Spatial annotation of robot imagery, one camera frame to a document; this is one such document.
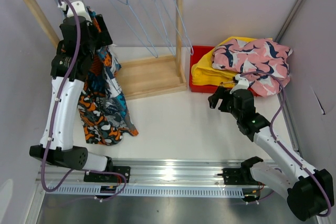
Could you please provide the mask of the yellow shorts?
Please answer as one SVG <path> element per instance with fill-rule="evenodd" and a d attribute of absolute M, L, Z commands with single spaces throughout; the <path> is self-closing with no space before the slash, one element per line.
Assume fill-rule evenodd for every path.
<path fill-rule="evenodd" d="M 190 80 L 196 86 L 224 86 L 232 88 L 234 86 L 233 77 L 241 71 L 218 70 L 212 67 L 213 48 L 208 53 L 204 54 L 198 63 L 191 67 Z"/>

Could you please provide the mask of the pink shark print shorts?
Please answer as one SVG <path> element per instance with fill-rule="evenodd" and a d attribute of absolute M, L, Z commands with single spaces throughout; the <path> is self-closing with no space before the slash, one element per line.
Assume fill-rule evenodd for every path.
<path fill-rule="evenodd" d="M 244 76 L 250 88 L 259 96 L 268 97 L 281 91 L 280 84 L 290 81 L 288 57 L 292 49 L 272 39 L 231 37 L 216 46 L 212 53 L 212 67 Z"/>

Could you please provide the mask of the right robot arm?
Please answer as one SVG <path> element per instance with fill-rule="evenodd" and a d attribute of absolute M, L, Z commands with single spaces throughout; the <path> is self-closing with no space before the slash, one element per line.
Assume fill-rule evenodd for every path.
<path fill-rule="evenodd" d="M 259 157 L 245 160 L 239 174 L 244 183 L 257 181 L 268 186 L 286 200 L 291 212 L 301 221 L 331 213 L 332 175 L 326 169 L 316 169 L 272 133 L 271 123 L 256 111 L 251 91 L 218 87 L 208 102 L 211 109 L 231 114 L 239 131 L 278 165 L 277 169 L 272 168 Z"/>

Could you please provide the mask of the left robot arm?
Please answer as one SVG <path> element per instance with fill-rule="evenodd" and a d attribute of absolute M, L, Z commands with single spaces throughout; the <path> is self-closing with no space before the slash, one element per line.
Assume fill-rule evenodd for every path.
<path fill-rule="evenodd" d="M 130 119 L 116 79 L 121 66 L 110 51 L 112 44 L 103 16 L 67 17 L 51 63 L 52 99 L 45 132 L 31 157 L 45 164 L 85 170 L 86 182 L 122 181 L 110 157 L 91 154 L 73 143 L 75 116 L 79 115 L 89 144 L 116 145 L 124 133 L 138 134 Z"/>

